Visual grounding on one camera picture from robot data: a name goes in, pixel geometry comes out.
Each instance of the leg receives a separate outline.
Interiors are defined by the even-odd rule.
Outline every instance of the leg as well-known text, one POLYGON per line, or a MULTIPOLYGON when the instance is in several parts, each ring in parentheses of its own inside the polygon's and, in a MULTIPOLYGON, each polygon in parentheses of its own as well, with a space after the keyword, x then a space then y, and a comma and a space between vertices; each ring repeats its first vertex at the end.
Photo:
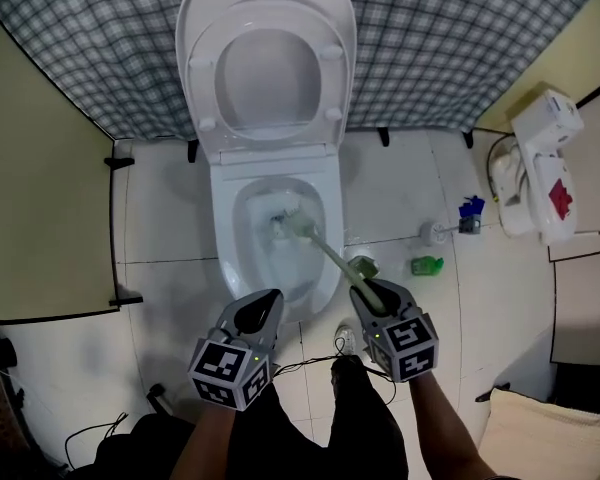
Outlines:
POLYGON ((400 428, 373 389, 358 356, 344 356, 331 367, 336 412, 329 452, 336 470, 350 468, 361 478, 407 478, 407 455, 400 428), (352 460, 361 457, 363 460, 352 460))
POLYGON ((273 384, 236 415, 227 478, 307 478, 320 471, 326 452, 291 423, 273 384))

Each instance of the checkered fabric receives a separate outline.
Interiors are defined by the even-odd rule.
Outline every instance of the checkered fabric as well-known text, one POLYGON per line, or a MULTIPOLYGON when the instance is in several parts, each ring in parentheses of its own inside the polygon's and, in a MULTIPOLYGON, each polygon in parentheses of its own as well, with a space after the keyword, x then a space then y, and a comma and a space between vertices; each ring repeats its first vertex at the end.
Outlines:
MULTIPOLYGON (((0 0, 0 20, 114 138, 191 139, 174 32, 181 0, 0 0)), ((352 0, 349 128, 466 131, 587 0, 352 0)))

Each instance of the forearm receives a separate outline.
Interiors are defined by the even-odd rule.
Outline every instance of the forearm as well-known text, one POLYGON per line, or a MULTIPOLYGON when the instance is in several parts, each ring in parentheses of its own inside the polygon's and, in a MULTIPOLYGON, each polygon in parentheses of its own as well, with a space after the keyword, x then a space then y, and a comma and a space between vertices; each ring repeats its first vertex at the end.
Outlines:
POLYGON ((459 475, 456 478, 486 478, 493 475, 493 471, 478 455, 469 432, 433 374, 425 373, 409 384, 422 458, 434 480, 443 478, 450 471, 459 475), (459 472, 458 468, 469 471, 459 472))
POLYGON ((234 419, 235 412, 230 409, 207 407, 180 454, 171 480, 223 479, 234 419))

